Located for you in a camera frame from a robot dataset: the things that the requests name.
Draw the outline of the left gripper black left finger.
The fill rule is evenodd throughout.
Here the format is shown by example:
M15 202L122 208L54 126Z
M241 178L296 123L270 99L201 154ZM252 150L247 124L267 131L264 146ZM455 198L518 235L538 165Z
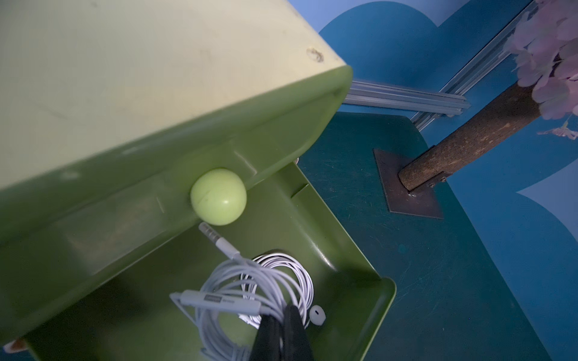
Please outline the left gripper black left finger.
M251 348L250 361L281 360L281 323L273 316L263 315Z

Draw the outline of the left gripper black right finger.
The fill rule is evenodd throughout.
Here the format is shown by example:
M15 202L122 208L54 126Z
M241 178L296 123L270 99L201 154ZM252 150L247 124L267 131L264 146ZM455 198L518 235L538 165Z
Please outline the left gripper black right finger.
M284 310L283 346L284 361L313 361L313 352L307 338L298 307L288 305Z

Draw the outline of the white earphones coil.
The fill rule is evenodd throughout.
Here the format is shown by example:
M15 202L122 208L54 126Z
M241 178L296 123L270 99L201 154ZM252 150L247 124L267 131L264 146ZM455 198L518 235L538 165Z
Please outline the white earphones coil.
M266 269L280 269L285 273L292 273L298 284L298 289L294 291L294 294L297 300L304 304L307 311L305 328L310 325L323 326L325 324L327 320L325 310L320 305L313 304L315 286L312 277L297 259L288 254L273 252L256 256L252 261Z
M303 292L289 275L265 268L243 257L209 224L199 230L227 257L215 268L200 290L171 293L169 298L198 329L202 354L210 360L249 360L251 348L236 344L224 332L222 313L267 317L283 322L289 305L301 307Z

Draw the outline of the green drawer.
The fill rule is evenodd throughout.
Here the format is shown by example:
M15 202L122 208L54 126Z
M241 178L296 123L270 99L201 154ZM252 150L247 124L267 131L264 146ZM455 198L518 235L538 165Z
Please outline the green drawer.
M1 192L1 341L33 331L197 224L194 182L247 189L307 152L342 104L350 66L180 123Z
M295 164L250 189L243 215L219 233L244 257L283 252L310 273L327 316L307 329L317 360L364 358L395 283L371 266ZM38 360L201 360L198 330L169 296L199 289L224 260L192 227L30 332L30 350Z

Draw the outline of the green three-drawer cabinet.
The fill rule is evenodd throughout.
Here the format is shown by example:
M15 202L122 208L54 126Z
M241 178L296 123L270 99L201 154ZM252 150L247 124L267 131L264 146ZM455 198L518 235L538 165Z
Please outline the green three-drawer cabinet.
M341 66L286 1L3 1L1 192Z

